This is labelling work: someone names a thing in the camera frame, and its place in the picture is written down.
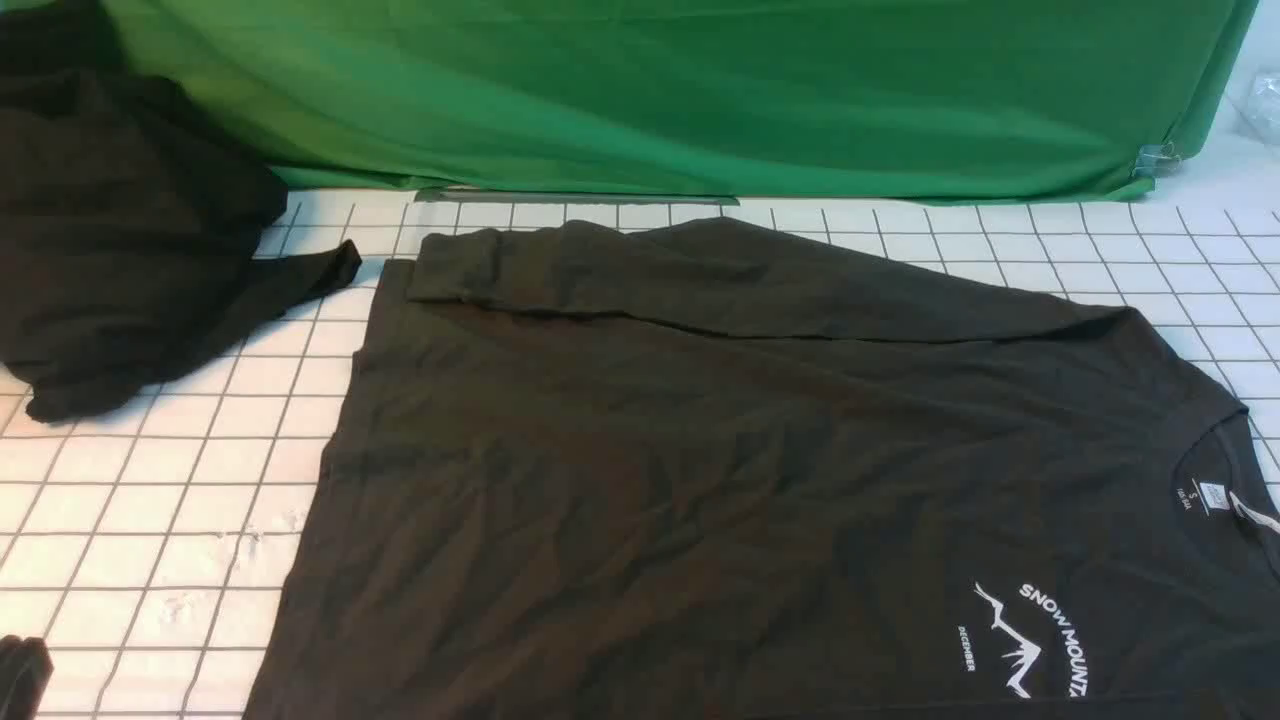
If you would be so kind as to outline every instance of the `white grid table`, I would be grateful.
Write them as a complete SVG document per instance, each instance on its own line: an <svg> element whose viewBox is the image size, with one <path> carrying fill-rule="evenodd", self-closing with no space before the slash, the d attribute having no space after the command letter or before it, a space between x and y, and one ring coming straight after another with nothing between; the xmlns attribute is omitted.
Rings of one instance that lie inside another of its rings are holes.
<svg viewBox="0 0 1280 720"><path fill-rule="evenodd" d="M351 238L365 256L355 287L102 418L36 424L22 411L28 388L0 370L0 634L49 641L56 670L41 717L239 717L388 258L415 258L433 232L566 219L635 231L721 214L980 282L1140 309L1251 406L1280 505L1276 209L460 205L298 193L260 255Z"/></svg>

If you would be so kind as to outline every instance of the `black fabric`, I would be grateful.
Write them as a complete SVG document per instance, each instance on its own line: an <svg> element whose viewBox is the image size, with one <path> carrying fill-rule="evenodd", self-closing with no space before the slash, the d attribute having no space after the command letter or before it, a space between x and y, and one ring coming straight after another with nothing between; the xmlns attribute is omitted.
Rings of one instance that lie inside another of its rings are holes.
<svg viewBox="0 0 1280 720"><path fill-rule="evenodd" d="M40 638L0 638L0 720L32 720L54 673Z"/></svg>
<svg viewBox="0 0 1280 720"><path fill-rule="evenodd" d="M1211 488L1275 512L1130 309L731 220L430 236L246 717L1274 717L1280 536Z"/></svg>
<svg viewBox="0 0 1280 720"><path fill-rule="evenodd" d="M93 1L0 14L0 363L38 420L115 409L360 265L253 260L284 183L113 42Z"/></svg>

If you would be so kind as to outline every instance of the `mountain graphic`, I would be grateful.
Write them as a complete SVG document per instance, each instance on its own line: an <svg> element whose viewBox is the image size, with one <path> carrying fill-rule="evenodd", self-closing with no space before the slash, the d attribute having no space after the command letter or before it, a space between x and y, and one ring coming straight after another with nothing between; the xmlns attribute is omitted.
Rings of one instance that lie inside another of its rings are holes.
<svg viewBox="0 0 1280 720"><path fill-rule="evenodd" d="M1014 659L1012 662L1014 674L1009 678L1009 682L1005 683L1005 685L1007 685L1009 689L1014 691L1014 694L1016 694L1018 697L1021 698L1032 697L1032 694L1027 692L1027 688L1023 687L1023 678L1025 678L1027 674L1030 673L1032 665L1034 665L1036 661L1039 660L1041 647L1033 643L1032 641L1024 638L1021 633L1015 630L1009 623L1005 623L1004 602L988 594L984 589L982 589L982 585L979 585L978 583L973 584L973 589L975 593L978 593L979 597L991 603L991 610L995 614L995 619L991 623L991 629L1005 633L1006 635L1012 638L1014 642L1018 643L1018 650L1002 656Z"/></svg>

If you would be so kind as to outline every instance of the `white print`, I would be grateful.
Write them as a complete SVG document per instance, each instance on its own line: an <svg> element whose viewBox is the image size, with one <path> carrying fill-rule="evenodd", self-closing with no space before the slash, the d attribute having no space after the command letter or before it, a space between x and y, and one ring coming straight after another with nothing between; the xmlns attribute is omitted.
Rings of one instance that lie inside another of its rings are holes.
<svg viewBox="0 0 1280 720"><path fill-rule="evenodd" d="M1204 505L1212 507L1213 510L1230 510L1231 501L1226 498L1226 487L1216 483L1201 483L1201 497L1204 498Z"/></svg>
<svg viewBox="0 0 1280 720"><path fill-rule="evenodd" d="M995 597L987 594L987 592L983 591L982 585L979 585L978 583L973 584L973 589L974 592L978 593L979 597L989 602L991 609L995 611L995 620L991 624L991 629L1004 632L1006 635L1014 638L1014 641L1019 646L1018 650L1015 650L1014 652L1004 655L1004 657L1014 659L1014 666L1012 666L1014 674L1009 678L1009 682L1005 683L1005 685L1009 687L1009 689L1014 691L1014 694L1016 694L1018 697L1021 698L1032 697L1030 693L1027 692L1025 688L1023 688L1023 678L1027 676L1027 673L1030 673L1032 665L1034 665L1036 661L1039 659L1041 653L1039 646L1024 638L1021 633L1011 628L1009 623L1005 623L1004 602L1000 602Z"/></svg>
<svg viewBox="0 0 1280 720"><path fill-rule="evenodd" d="M969 629L964 625L957 625L956 629L960 630L960 650L964 651L964 666L968 671L975 673L978 670L978 662L973 657L973 644L969 642Z"/></svg>
<svg viewBox="0 0 1280 720"><path fill-rule="evenodd" d="M1062 644L1066 647L1068 661L1071 665L1071 684L1069 689L1070 697L1084 697L1089 692L1089 661L1084 656L1084 648L1080 647L1080 641L1075 637L1075 625L1066 619L1062 614L1062 609L1057 606L1057 601L1050 596L1036 589L1032 584L1023 584L1019 588L1018 594L1030 600L1041 607L1044 612L1048 612L1053 621L1062 632Z"/></svg>

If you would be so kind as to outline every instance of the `green fabric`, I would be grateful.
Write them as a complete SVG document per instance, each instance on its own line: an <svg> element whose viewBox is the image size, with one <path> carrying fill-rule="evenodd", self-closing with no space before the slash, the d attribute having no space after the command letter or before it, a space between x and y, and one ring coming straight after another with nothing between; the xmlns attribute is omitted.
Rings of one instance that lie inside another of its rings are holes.
<svg viewBox="0 0 1280 720"><path fill-rule="evenodd" d="M1201 147L1256 4L106 3L297 187L936 200L1146 192L1138 149Z"/></svg>

